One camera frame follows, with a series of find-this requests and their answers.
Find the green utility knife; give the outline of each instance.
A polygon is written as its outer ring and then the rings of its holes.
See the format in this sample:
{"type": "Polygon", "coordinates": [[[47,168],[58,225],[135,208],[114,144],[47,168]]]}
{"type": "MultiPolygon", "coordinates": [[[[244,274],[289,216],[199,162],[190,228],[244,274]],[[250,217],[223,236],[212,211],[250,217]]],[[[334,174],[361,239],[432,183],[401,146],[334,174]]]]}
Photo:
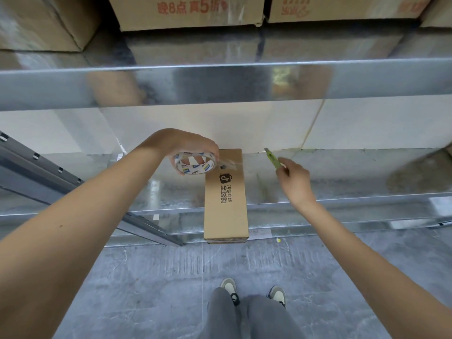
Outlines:
{"type": "Polygon", "coordinates": [[[268,148],[265,147],[264,150],[267,153],[267,157],[270,162],[272,162],[276,169],[279,169],[282,165],[279,162],[278,158],[276,158],[276,156],[268,148]]]}

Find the hand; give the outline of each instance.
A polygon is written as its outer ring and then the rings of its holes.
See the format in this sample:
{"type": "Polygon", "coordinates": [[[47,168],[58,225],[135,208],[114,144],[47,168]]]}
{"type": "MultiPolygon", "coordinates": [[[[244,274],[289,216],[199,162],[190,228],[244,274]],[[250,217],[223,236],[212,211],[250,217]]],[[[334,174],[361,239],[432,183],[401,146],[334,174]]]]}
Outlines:
{"type": "MultiPolygon", "coordinates": [[[[215,155],[217,162],[220,160],[220,149],[213,140],[183,130],[165,128],[155,132],[142,143],[144,146],[154,146],[155,144],[163,150],[163,155],[169,157],[169,161],[175,169],[174,156],[179,152],[211,152],[215,155]]],[[[195,157],[195,160],[199,164],[204,163],[202,157],[195,157]]],[[[188,159],[182,162],[184,164],[190,164],[188,159]]],[[[178,169],[176,171],[182,176],[185,175],[178,169]]]]}
{"type": "Polygon", "coordinates": [[[291,159],[278,158],[278,160],[286,166],[276,170],[276,175],[290,203],[295,207],[302,207],[317,202],[311,190],[309,171],[291,159]]]}

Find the person's left hand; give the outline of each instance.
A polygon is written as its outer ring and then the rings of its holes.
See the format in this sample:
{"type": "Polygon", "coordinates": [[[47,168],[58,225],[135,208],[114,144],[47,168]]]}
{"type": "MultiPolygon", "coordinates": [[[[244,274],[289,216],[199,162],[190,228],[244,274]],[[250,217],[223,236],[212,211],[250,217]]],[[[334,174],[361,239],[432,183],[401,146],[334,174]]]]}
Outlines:
{"type": "MultiPolygon", "coordinates": [[[[164,155],[168,156],[171,165],[176,169],[178,174],[185,175],[180,172],[174,164],[174,156],[179,152],[211,152],[215,155],[217,162],[220,159],[220,149],[218,145],[211,139],[205,138],[199,134],[176,130],[175,128],[165,128],[155,132],[145,142],[159,143],[164,148],[164,155]]],[[[203,164],[202,157],[195,157],[199,164],[203,164]]],[[[182,161],[184,164],[190,164],[188,159],[182,161]]]]}

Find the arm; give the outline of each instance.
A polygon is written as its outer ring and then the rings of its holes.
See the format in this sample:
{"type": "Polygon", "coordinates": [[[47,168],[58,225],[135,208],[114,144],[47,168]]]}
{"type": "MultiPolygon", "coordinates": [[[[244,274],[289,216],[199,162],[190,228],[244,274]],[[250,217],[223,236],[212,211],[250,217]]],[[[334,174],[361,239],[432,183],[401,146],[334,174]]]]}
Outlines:
{"type": "Polygon", "coordinates": [[[0,337],[50,338],[102,248],[167,155],[210,151],[210,139],[155,132],[115,165],[0,242],[0,337]]]}
{"type": "Polygon", "coordinates": [[[291,204],[316,229],[320,239],[366,299],[393,338],[452,338],[452,310],[348,231],[311,190],[309,171],[290,159],[277,170],[291,204]]]}

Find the gray pants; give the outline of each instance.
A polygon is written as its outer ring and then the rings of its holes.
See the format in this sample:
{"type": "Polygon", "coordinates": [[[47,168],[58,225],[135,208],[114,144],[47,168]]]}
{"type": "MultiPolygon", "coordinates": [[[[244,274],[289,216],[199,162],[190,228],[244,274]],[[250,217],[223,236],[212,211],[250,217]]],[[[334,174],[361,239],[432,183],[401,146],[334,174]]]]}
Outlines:
{"type": "MultiPolygon", "coordinates": [[[[262,295],[250,296],[241,301],[248,318],[251,339],[304,338],[286,309],[274,300],[262,295]]],[[[207,306],[207,322],[200,338],[241,338],[240,319],[229,293],[223,288],[213,291],[207,306]]]]}

